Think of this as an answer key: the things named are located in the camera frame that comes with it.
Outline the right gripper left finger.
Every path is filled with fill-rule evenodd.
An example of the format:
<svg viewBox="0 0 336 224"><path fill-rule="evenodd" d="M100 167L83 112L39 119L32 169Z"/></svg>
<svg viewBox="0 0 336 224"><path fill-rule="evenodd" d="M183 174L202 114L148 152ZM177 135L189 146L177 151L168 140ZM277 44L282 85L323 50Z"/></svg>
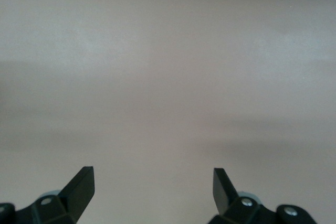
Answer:
<svg viewBox="0 0 336 224"><path fill-rule="evenodd" d="M77 223L95 194L94 169L83 167L57 194L46 194L17 210L1 203L1 223Z"/></svg>

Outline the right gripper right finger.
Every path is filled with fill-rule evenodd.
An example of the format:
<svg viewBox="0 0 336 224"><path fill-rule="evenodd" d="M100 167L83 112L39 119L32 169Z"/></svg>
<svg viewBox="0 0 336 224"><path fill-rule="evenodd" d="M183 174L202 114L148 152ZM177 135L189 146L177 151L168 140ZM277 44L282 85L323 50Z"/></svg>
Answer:
<svg viewBox="0 0 336 224"><path fill-rule="evenodd" d="M295 205L267 209L253 194L240 194L223 168L213 170L213 197L218 214L209 223L315 223L312 216Z"/></svg>

